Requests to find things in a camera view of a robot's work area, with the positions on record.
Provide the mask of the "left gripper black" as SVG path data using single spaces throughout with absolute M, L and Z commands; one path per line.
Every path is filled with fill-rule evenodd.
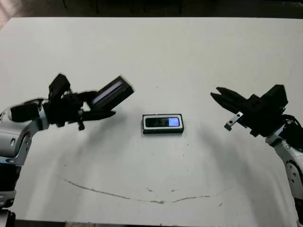
M 77 123 L 79 130 L 84 130 L 83 120 L 102 120 L 115 115 L 115 111 L 83 112 L 84 102 L 92 101 L 97 95 L 96 90 L 80 93 L 56 94 L 49 93 L 45 103 L 45 116 L 49 124 L 63 127 L 65 123 Z

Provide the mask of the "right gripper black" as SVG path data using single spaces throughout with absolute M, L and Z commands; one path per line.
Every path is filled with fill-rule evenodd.
M 237 92 L 225 87 L 216 88 L 220 94 L 211 93 L 211 97 L 224 109 L 236 114 L 225 124 L 231 131 L 235 123 L 250 128 L 254 137 L 267 137 L 281 125 L 285 107 L 284 94 L 265 94 L 262 97 L 252 95 L 244 98 Z

